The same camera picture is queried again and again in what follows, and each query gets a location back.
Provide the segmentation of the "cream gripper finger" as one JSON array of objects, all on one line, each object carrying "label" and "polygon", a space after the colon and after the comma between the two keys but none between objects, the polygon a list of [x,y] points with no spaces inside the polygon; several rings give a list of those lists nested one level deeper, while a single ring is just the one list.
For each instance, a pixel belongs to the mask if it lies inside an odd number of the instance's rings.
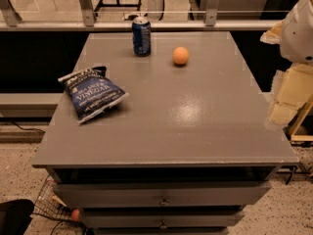
[{"label": "cream gripper finger", "polygon": [[282,21],[279,21],[273,25],[270,29],[261,35],[260,41],[267,44],[279,44],[281,42],[282,26]]},{"label": "cream gripper finger", "polygon": [[287,125],[313,95],[313,67],[293,63],[286,71],[277,70],[270,94],[268,120]]}]

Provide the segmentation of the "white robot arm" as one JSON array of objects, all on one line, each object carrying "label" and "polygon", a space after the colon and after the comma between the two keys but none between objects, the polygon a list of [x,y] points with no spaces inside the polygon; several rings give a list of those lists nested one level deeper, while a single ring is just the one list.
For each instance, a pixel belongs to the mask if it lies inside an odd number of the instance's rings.
[{"label": "white robot arm", "polygon": [[272,83],[268,120],[287,125],[313,94],[313,2],[299,0],[287,16],[264,32],[260,41],[279,44],[291,67],[278,71]]}]

